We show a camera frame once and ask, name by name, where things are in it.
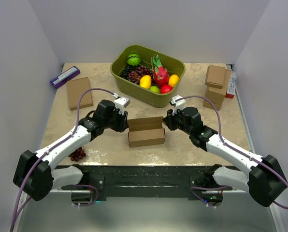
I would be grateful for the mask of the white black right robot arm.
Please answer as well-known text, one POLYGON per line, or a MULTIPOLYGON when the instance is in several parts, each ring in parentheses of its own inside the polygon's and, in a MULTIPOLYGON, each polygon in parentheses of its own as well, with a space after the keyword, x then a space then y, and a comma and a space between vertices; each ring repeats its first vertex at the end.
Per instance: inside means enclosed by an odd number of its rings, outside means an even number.
POLYGON ((234 187, 248 192, 257 203, 268 207, 287 188, 288 182, 275 157, 250 153, 220 137, 216 130, 204 125, 197 108, 168 110, 163 122, 171 131, 185 132, 196 147, 223 158, 238 169, 234 172, 225 167, 217 168, 204 179, 208 189, 234 187))

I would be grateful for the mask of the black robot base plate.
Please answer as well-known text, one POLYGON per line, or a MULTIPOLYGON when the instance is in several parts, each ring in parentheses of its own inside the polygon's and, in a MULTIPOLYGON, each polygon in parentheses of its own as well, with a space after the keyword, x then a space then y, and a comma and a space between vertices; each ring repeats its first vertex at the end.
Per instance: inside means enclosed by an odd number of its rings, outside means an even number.
POLYGON ((89 198, 105 201, 110 197, 187 198, 218 206, 223 191, 213 180, 213 166, 80 166, 84 176, 72 190, 72 201, 88 202, 89 198))

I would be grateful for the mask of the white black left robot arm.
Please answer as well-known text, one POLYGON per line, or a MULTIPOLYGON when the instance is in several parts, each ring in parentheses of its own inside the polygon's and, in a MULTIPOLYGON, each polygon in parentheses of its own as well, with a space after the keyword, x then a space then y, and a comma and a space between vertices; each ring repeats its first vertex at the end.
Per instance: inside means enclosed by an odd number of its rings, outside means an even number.
POLYGON ((78 168, 72 167, 70 177, 55 171, 59 163, 76 149, 90 143, 103 134, 105 129, 123 132, 128 128, 128 113, 125 110, 130 100, 120 97, 114 101, 102 100, 96 110, 78 120, 74 128, 51 145, 36 152, 26 150, 20 155, 13 183, 33 200, 43 199, 54 184, 74 185, 86 189, 89 177, 78 168))

